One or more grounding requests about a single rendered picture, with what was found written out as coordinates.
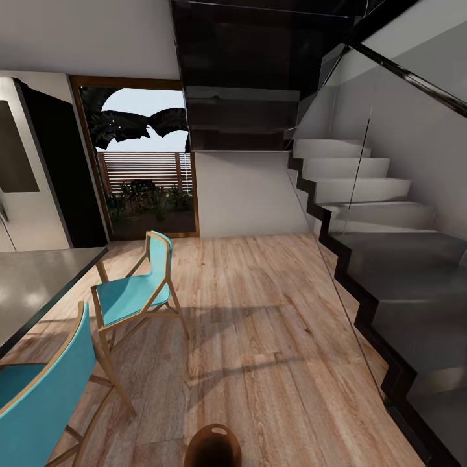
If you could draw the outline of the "trash can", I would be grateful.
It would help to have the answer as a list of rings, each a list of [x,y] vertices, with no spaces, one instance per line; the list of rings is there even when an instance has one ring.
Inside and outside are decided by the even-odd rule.
[[[213,432],[213,428],[221,428],[227,435]],[[191,439],[184,467],[243,467],[241,447],[235,433],[220,423],[205,425]]]

